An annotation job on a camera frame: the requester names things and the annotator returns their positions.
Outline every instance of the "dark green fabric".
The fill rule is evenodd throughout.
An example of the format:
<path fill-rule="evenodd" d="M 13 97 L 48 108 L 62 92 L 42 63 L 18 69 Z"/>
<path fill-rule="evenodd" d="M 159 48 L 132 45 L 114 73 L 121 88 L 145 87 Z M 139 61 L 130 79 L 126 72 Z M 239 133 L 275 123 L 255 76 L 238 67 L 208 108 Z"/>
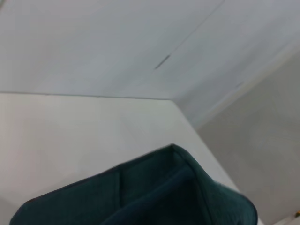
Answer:
<path fill-rule="evenodd" d="M 177 145 L 22 205 L 11 225 L 256 225 L 254 205 Z"/>

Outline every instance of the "white wall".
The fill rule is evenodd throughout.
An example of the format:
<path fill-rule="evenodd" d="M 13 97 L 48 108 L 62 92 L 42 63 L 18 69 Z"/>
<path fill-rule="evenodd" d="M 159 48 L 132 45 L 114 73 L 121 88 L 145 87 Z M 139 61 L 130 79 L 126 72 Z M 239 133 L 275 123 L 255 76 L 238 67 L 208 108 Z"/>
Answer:
<path fill-rule="evenodd" d="M 199 129 L 271 225 L 300 209 L 300 53 Z"/>
<path fill-rule="evenodd" d="M 297 0 L 8 0 L 0 91 L 170 98 L 197 127 L 286 60 L 300 42 L 299 9 Z"/>

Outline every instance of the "white surface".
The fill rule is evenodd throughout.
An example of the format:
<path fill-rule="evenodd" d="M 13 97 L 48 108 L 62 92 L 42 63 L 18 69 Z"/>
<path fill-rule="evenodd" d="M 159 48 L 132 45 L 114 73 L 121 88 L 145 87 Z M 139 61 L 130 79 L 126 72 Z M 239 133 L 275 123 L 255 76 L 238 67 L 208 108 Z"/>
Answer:
<path fill-rule="evenodd" d="M 271 225 L 300 209 L 300 53 L 199 134 Z"/>
<path fill-rule="evenodd" d="M 7 0 L 0 91 L 170 98 L 197 127 L 299 45 L 299 8 L 298 0 Z"/>
<path fill-rule="evenodd" d="M 169 100 L 0 94 L 0 124 L 1 225 L 33 197 L 170 143 L 235 188 Z"/>

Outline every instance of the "white ceiling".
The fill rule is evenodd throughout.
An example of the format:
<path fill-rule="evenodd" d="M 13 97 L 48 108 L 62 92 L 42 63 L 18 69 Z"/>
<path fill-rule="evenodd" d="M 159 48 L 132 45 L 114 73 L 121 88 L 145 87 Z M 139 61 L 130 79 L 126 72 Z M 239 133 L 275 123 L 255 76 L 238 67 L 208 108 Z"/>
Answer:
<path fill-rule="evenodd" d="M 8 0 L 0 91 L 170 98 L 197 126 L 298 44 L 299 9 L 296 0 Z"/>

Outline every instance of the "teal cloth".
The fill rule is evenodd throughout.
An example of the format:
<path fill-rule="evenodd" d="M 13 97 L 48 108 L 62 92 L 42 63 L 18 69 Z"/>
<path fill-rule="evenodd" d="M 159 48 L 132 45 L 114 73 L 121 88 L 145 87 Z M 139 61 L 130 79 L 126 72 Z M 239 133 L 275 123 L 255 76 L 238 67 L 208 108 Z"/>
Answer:
<path fill-rule="evenodd" d="M 11 225 L 256 225 L 254 205 L 171 144 L 22 205 Z"/>

